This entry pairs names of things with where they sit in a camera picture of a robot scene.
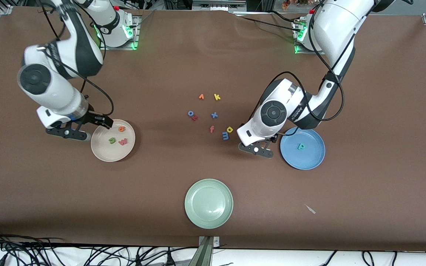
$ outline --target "green plate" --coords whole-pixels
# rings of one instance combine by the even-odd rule
[[[220,227],[233,212],[233,195],[230,189],[218,180],[200,180],[186,193],[185,212],[198,227]]]

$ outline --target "white floor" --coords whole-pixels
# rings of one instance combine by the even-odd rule
[[[82,266],[90,256],[89,249],[76,248],[56,248],[59,258],[66,266]],[[154,249],[149,256],[167,248]],[[130,258],[134,258],[137,248],[129,248]],[[187,265],[186,261],[193,257],[195,249],[184,249],[172,253],[174,261],[179,262],[177,266]],[[47,251],[53,266],[62,266],[52,252]],[[213,252],[212,266],[321,266],[326,262],[332,251],[312,251],[312,250],[252,250],[252,249],[215,249]],[[0,259],[5,252],[0,251]],[[122,250],[121,256],[128,257],[128,251]],[[98,256],[90,262],[90,265],[98,265],[107,255]],[[394,253],[392,252],[372,252],[375,266],[390,266]],[[29,263],[27,255],[21,258]],[[159,266],[166,262],[167,257],[163,256],[152,262],[149,266]],[[121,259],[110,259],[105,261],[103,266],[124,266],[128,261]],[[328,266],[366,266],[359,251],[338,251]],[[8,257],[5,266],[17,266],[14,258]],[[399,252],[395,261],[395,266],[426,266],[426,253]]]

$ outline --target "brown table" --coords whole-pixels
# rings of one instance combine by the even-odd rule
[[[311,171],[287,165],[278,143],[268,160],[239,151],[235,133],[221,136],[247,121],[281,71],[317,92],[326,69],[316,56],[294,54],[289,31],[220,11],[152,14],[139,49],[108,51],[92,78],[112,96],[112,118],[136,130],[134,150],[117,163],[98,160],[89,143],[47,135],[37,104],[17,86],[24,48],[52,38],[36,8],[15,7],[0,20],[0,231],[78,243],[193,246],[215,235],[230,248],[426,250],[419,16],[371,16],[362,26],[343,82],[345,109],[317,128],[327,153]],[[72,82],[80,87],[80,79]],[[109,110],[94,88],[84,93],[98,111]],[[328,114],[338,106],[336,97]],[[196,227],[184,211],[188,188],[203,178],[221,180],[234,197],[218,229]]]

